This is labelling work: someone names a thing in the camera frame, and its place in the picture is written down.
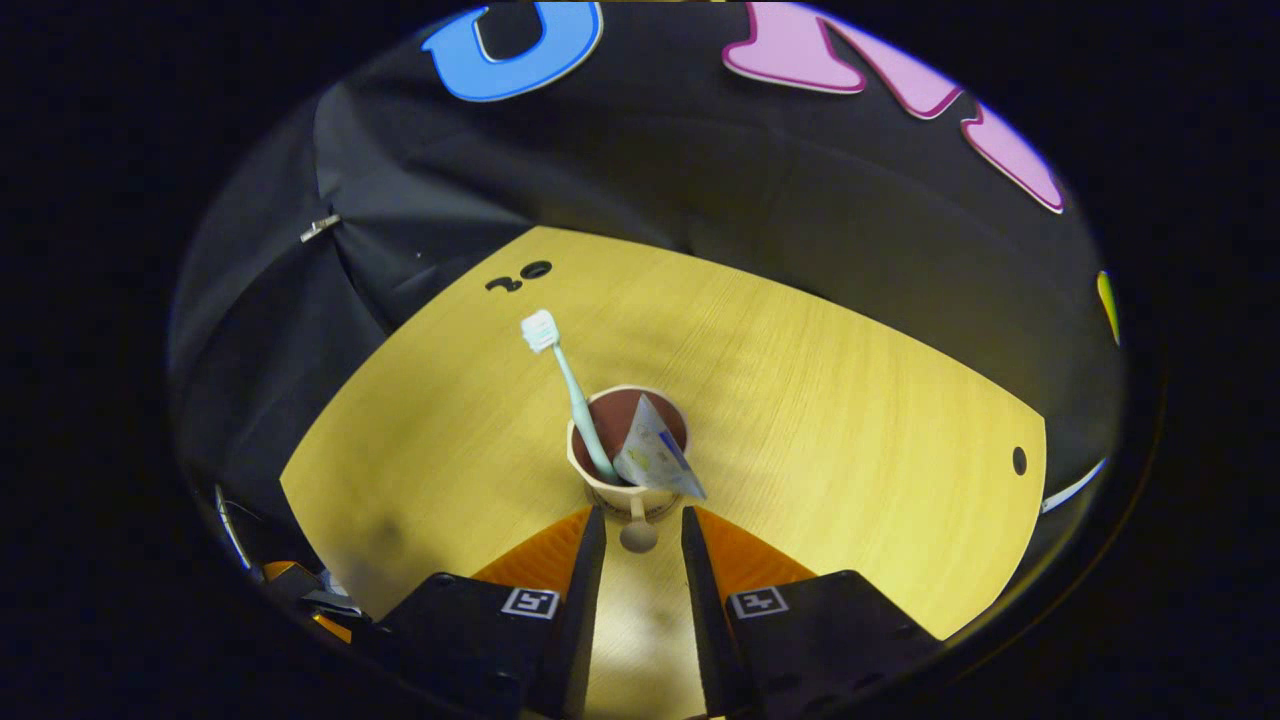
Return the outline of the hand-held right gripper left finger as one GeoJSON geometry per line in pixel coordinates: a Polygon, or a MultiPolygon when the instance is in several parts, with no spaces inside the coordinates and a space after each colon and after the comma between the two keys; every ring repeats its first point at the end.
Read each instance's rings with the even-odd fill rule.
{"type": "Polygon", "coordinates": [[[471,577],[433,574],[375,625],[376,659],[447,717],[580,719],[604,557],[588,507],[471,577]]]}

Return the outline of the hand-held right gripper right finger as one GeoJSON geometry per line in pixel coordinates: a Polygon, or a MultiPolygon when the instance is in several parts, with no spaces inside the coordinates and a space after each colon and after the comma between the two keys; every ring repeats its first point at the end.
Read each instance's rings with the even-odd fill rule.
{"type": "Polygon", "coordinates": [[[922,671],[940,639],[861,574],[818,574],[703,507],[682,511],[713,717],[845,717],[922,671]]]}

